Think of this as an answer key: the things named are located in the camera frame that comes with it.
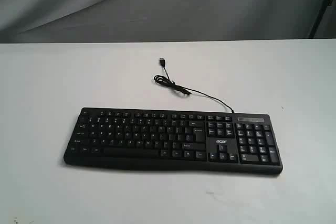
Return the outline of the black acer keyboard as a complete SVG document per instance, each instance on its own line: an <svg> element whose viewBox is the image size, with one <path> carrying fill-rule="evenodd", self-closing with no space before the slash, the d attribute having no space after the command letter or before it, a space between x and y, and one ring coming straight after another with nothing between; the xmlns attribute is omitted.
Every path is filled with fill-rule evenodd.
<svg viewBox="0 0 336 224"><path fill-rule="evenodd" d="M275 174L283 165L266 114L83 108L68 165Z"/></svg>

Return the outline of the grey backdrop cloth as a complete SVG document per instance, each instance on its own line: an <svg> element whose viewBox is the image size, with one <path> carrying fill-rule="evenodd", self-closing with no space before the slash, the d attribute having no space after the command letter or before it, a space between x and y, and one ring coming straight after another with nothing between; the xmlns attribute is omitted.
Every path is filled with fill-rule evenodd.
<svg viewBox="0 0 336 224"><path fill-rule="evenodd" d="M2 43L307 39L323 0L1 0ZM335 0L314 38L335 37Z"/></svg>

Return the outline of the black stand pole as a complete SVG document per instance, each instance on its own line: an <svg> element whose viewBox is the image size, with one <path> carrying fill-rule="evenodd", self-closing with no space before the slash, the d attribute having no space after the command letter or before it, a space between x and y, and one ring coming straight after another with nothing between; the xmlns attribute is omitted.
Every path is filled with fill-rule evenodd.
<svg viewBox="0 0 336 224"><path fill-rule="evenodd" d="M321 3L321 6L319 8L319 12L317 14L317 17L313 23L313 26L310 30L310 33L309 33L309 36L308 38L309 39L314 39L317 31L318 31L318 28L322 22L322 19L325 15L325 12L327 10L327 7L330 6L330 4L332 4L333 0L323 0L322 3Z"/></svg>

